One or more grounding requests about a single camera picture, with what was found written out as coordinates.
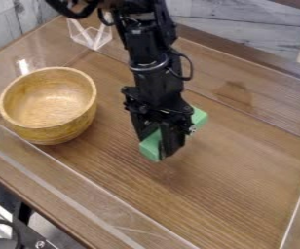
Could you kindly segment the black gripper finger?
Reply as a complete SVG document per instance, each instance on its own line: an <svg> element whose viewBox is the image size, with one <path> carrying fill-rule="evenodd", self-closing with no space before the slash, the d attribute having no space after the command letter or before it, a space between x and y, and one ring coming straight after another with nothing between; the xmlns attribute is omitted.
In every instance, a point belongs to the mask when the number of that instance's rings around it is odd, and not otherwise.
<svg viewBox="0 0 300 249"><path fill-rule="evenodd" d="M162 122L159 123L159 134L159 154L163 160L183 147L187 135L186 127L182 124Z"/></svg>
<svg viewBox="0 0 300 249"><path fill-rule="evenodd" d="M130 119L138 140L143 141L159 128L159 115L155 112L131 113Z"/></svg>

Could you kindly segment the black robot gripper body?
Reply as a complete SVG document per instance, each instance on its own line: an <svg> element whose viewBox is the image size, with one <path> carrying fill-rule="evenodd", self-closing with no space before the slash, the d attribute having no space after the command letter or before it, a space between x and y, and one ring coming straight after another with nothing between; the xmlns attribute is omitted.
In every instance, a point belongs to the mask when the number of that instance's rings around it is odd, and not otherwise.
<svg viewBox="0 0 300 249"><path fill-rule="evenodd" d="M179 62L162 64L129 65L134 76L135 86L123 87L125 108L129 113L159 115L159 123L182 124L186 130L191 127L191 106L182 98L183 82Z"/></svg>

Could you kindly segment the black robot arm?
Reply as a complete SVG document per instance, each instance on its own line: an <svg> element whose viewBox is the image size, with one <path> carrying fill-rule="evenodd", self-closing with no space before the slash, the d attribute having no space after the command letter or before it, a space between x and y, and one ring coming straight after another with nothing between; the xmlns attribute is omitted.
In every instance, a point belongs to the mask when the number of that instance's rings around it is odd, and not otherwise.
<svg viewBox="0 0 300 249"><path fill-rule="evenodd" d="M129 70L135 85L122 88L125 109L145 157L161 161L183 147L193 132L193 107L182 98L181 61L186 55L173 44L175 23L166 0L84 0L76 12L68 6L76 0L44 0L67 18L83 19L97 14L102 23L117 28L129 54Z"/></svg>

